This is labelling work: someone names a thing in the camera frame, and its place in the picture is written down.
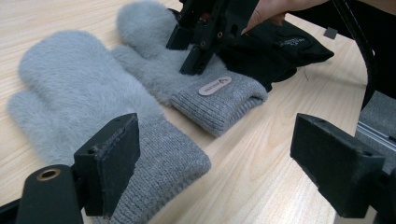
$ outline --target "black cable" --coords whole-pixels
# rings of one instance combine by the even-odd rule
[[[376,60],[375,53],[373,49],[370,47],[370,44],[364,35],[363,30],[359,26],[358,21],[350,9],[347,0],[332,0],[335,8],[340,14],[341,18],[346,25],[346,28],[352,35],[353,39],[356,41],[356,44],[361,51],[361,56],[363,57],[364,63],[367,69],[367,86],[366,91],[364,93],[363,105],[361,109],[363,109],[373,97],[373,94],[376,89],[376,76],[377,76],[377,68],[376,68]]]

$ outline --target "fabric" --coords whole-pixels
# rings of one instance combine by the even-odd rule
[[[325,62],[334,53],[287,21],[282,26],[265,21],[218,55],[229,70],[253,77],[270,91],[273,82],[292,77],[297,67]]]
[[[210,169],[206,154],[88,33],[44,39],[24,54],[19,75],[28,90],[13,95],[7,109],[48,164],[71,165],[75,151],[111,119],[137,113],[141,156],[112,223],[147,222]]]
[[[222,135],[261,105],[267,92],[253,78],[228,71],[218,57],[199,76],[181,75],[178,71],[189,51],[165,47],[176,24],[173,13],[157,2],[126,5],[119,12],[117,28],[129,47],[118,46],[112,53],[159,102]]]

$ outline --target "hole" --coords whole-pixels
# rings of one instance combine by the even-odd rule
[[[55,178],[61,173],[60,169],[49,169],[46,171],[43,171],[41,174],[37,176],[38,181],[47,181]]]
[[[90,149],[88,150],[88,154],[95,154],[96,152],[97,152],[97,150],[94,149],[94,148],[90,148]]]
[[[373,156],[373,153],[367,152],[367,151],[363,151],[363,155],[364,155],[364,156],[371,157],[371,156]]]
[[[237,25],[233,25],[231,27],[231,34],[233,34],[233,36],[236,36],[236,32],[238,31],[238,26]]]

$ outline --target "hand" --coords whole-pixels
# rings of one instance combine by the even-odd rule
[[[314,7],[328,0],[260,0],[247,23],[247,28],[242,33],[247,32],[263,21],[270,20],[281,25],[288,11],[298,11]]]

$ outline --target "black plastic bracket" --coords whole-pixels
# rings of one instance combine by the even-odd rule
[[[180,0],[183,8],[177,16],[178,24],[166,45],[169,49],[186,49],[194,44],[180,68],[185,75],[200,75],[214,53],[235,43],[257,6],[259,0]],[[210,19],[202,22],[206,14]],[[200,26],[201,33],[195,32]]]
[[[0,207],[0,223],[82,223],[82,207],[110,219],[139,156],[137,115],[117,117],[75,153],[72,167],[29,175],[21,198]]]
[[[341,217],[364,217],[371,205],[384,220],[396,221],[396,175],[383,172],[384,156],[358,139],[298,114],[290,155]]]

